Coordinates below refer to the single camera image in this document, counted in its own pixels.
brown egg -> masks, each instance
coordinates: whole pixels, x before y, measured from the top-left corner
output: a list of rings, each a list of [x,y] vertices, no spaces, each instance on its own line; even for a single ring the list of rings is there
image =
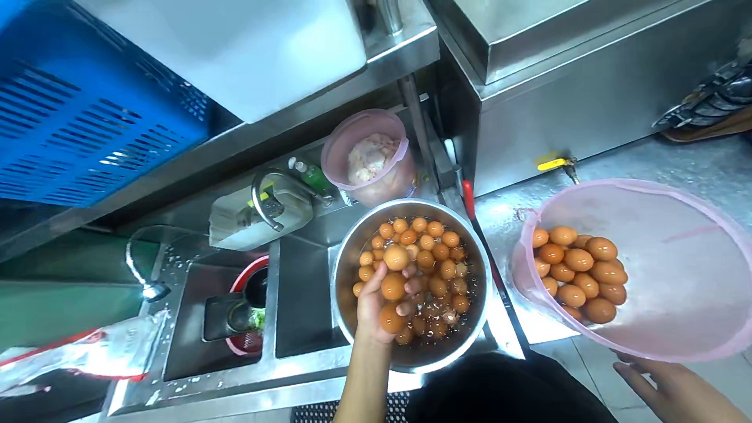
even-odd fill
[[[596,261],[590,275],[602,284],[624,285],[629,277],[619,266],[607,261]]]
[[[624,285],[600,284],[601,297],[607,299],[615,306],[621,306],[626,302],[626,289]]]
[[[452,279],[452,282],[450,284],[452,285],[452,292],[454,292],[455,294],[468,294],[468,283],[465,281],[465,279],[454,278]]]
[[[365,282],[356,282],[355,285],[353,285],[353,294],[355,294],[356,297],[360,297],[360,291],[365,286]]]
[[[428,222],[424,218],[415,218],[413,219],[412,225],[410,225],[411,228],[417,233],[421,233],[428,227]]]
[[[408,222],[405,219],[395,219],[392,227],[394,228],[394,232],[397,233],[403,233],[409,228]]]
[[[410,256],[410,261],[415,261],[418,258],[418,253],[420,253],[420,248],[418,248],[415,244],[410,244],[405,247],[405,250],[408,251],[408,255]]]
[[[360,266],[368,266],[370,264],[374,263],[374,254],[370,251],[364,251],[360,254],[360,259],[358,259],[360,262]]]
[[[397,337],[394,339],[400,345],[407,345],[413,340],[413,330],[407,326],[402,329],[402,332],[397,333]]]
[[[376,235],[371,240],[371,247],[373,247],[374,250],[381,250],[386,243],[387,243],[386,239],[381,238],[381,236],[379,235]]]
[[[459,245],[459,235],[456,232],[448,230],[441,236],[441,241],[449,248],[454,248]]]
[[[436,257],[436,260],[439,261],[446,260],[449,257],[449,247],[447,247],[442,242],[434,245],[431,252],[433,253],[433,257]]]
[[[420,237],[420,247],[424,250],[431,251],[436,245],[436,241],[430,235],[423,235]]]
[[[407,318],[397,314],[397,303],[387,303],[379,312],[381,327],[387,333],[400,333],[407,325]]]
[[[587,298],[585,292],[574,285],[563,285],[559,287],[559,299],[570,307],[580,307],[585,304]]]
[[[392,224],[381,224],[381,226],[378,227],[378,234],[384,239],[393,237],[394,228],[392,227]]]
[[[374,273],[374,268],[370,266],[361,266],[360,269],[358,269],[358,277],[363,282],[367,282]]]
[[[575,275],[572,285],[579,287],[585,293],[585,298],[588,300],[598,296],[598,282],[587,273],[578,273]]]
[[[540,257],[536,257],[535,268],[538,270],[538,276],[544,277],[548,274],[548,271],[551,269],[551,265],[544,262]]]
[[[588,239],[590,239],[592,237],[593,237],[592,235],[585,235],[585,234],[577,235],[577,238],[572,243],[572,247],[584,250],[585,249],[585,243],[587,242]]]
[[[398,272],[405,269],[410,263],[410,254],[401,245],[390,245],[384,252],[384,262],[389,270]]]
[[[571,227],[555,227],[548,231],[548,239],[554,244],[569,245],[577,239],[577,231]]]
[[[587,320],[598,324],[608,323],[616,317],[616,306],[604,298],[593,298],[588,301],[583,311]]]
[[[442,320],[435,320],[428,324],[426,335],[429,338],[441,339],[447,334],[447,324]]]
[[[580,312],[580,310],[577,310],[575,307],[567,306],[566,304],[562,304],[562,309],[569,313],[570,316],[575,318],[576,321],[582,323],[582,313]]]
[[[431,254],[431,251],[426,250],[419,252],[416,260],[418,262],[418,266],[420,267],[432,267],[433,263],[436,262],[436,260],[433,258],[433,254]]]
[[[601,236],[594,236],[588,239],[587,243],[585,243],[585,249],[594,259],[601,261],[613,260],[619,254],[616,245]]]
[[[441,277],[448,281],[457,274],[457,265],[452,260],[441,262]]]
[[[470,300],[464,295],[455,295],[452,297],[452,307],[454,307],[458,313],[467,313],[470,308]]]
[[[461,260],[464,260],[465,257],[467,257],[467,254],[465,254],[464,248],[455,247],[455,248],[449,249],[449,257],[451,257],[452,260],[461,261]]]
[[[609,260],[608,262],[611,263],[611,264],[613,264],[613,265],[615,265],[615,266],[619,266],[619,269],[624,270],[624,264],[621,262],[621,260],[615,258],[613,260]]]
[[[548,264],[561,263],[564,260],[564,250],[560,245],[546,244],[538,251],[538,257]]]
[[[413,320],[411,322],[411,325],[413,327],[413,332],[415,332],[418,336],[423,336],[423,334],[426,332],[426,321],[423,320],[423,316],[415,316],[413,317]]]
[[[550,274],[552,278],[562,282],[571,282],[575,278],[575,271],[564,263],[552,264]]]
[[[428,289],[434,297],[443,297],[447,293],[447,282],[439,278],[431,278],[428,281]]]
[[[428,224],[428,234],[434,238],[438,238],[444,234],[444,225],[441,222],[433,221]]]
[[[564,254],[564,264],[575,272],[587,272],[593,267],[593,262],[593,256],[579,248],[570,248]]]
[[[402,236],[399,238],[399,243],[402,245],[410,245],[414,244],[417,240],[418,234],[414,230],[408,229],[402,233]]]
[[[552,297],[556,296],[556,292],[559,290],[559,282],[554,278],[543,278],[543,286],[546,287],[546,291],[551,294]]]
[[[389,272],[381,281],[381,293],[387,300],[399,300],[405,296],[407,280],[400,272]]]
[[[539,248],[548,242],[548,231],[543,228],[535,228],[532,231],[532,247]]]

stainless steel counter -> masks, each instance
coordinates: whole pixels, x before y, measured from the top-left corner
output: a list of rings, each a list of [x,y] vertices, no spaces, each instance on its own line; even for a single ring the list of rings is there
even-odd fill
[[[654,135],[582,160],[576,169],[581,181],[635,178],[681,188],[723,209],[752,231],[752,142],[745,136],[677,145]],[[530,344],[577,333],[532,309],[511,283],[508,258],[523,223],[517,212],[538,208],[571,184],[558,169],[475,199],[478,223]]]

plastic bag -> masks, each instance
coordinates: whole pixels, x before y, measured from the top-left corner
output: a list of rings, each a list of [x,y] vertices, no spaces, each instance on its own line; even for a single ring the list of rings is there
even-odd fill
[[[12,358],[0,356],[0,393],[57,369],[106,379],[142,380],[167,316],[167,311],[162,310],[153,316],[88,330]]]

sink basin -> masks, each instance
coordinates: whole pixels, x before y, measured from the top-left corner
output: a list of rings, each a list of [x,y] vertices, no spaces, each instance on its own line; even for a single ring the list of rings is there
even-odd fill
[[[367,211],[341,208],[280,239],[276,357],[348,345],[332,317],[329,280],[342,239]]]

metal pipe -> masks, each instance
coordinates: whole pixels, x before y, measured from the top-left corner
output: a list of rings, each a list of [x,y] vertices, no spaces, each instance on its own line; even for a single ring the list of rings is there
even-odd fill
[[[397,35],[402,31],[402,14],[399,13],[398,0],[378,0],[378,10],[384,23],[387,25],[387,31],[391,35]]]

